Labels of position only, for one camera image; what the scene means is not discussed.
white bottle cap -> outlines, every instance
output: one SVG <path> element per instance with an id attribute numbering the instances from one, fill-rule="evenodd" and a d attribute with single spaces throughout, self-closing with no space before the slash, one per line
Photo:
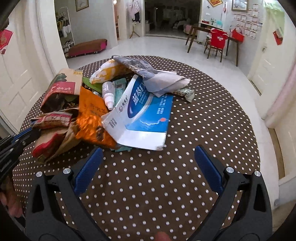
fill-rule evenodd
<path id="1" fill-rule="evenodd" d="M 105 104 L 108 108 L 108 110 L 113 110 L 113 106 L 114 106 L 114 97 L 113 96 L 106 96 L 104 98 L 105 100 Z"/>

blue and white box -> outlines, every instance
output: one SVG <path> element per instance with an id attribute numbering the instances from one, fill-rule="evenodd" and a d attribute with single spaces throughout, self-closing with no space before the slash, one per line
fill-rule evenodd
<path id="1" fill-rule="evenodd" d="M 156 97 L 134 75 L 115 108 L 102 116 L 103 127 L 118 144 L 162 150 L 172 102 L 173 95 Z"/>

picture frame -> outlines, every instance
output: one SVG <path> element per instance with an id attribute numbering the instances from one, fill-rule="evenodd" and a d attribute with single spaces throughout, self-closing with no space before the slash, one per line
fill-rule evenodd
<path id="1" fill-rule="evenodd" d="M 231 10 L 247 12 L 248 11 L 248 0 L 232 0 Z"/>
<path id="2" fill-rule="evenodd" d="M 208 0 L 208 2 L 212 5 L 212 7 L 216 7 L 223 3 L 222 0 Z"/>
<path id="3" fill-rule="evenodd" d="M 89 7 L 89 0 L 75 0 L 76 12 Z"/>

teal tube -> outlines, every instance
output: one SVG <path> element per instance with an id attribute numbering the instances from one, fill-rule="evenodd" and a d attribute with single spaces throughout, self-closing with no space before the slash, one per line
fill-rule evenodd
<path id="1" fill-rule="evenodd" d="M 113 85 L 115 87 L 115 103 L 114 106 L 116 106 L 116 104 L 118 103 L 118 101 L 120 100 L 120 98 L 122 97 L 125 89 L 126 89 L 126 79 L 122 78 L 119 80 L 115 80 L 113 81 Z"/>

small white bottle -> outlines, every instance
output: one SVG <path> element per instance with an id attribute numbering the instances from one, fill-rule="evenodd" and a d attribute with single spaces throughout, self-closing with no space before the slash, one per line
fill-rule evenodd
<path id="1" fill-rule="evenodd" d="M 112 82 L 107 81 L 103 83 L 102 95 L 108 110 L 113 110 L 115 101 L 115 88 Z"/>

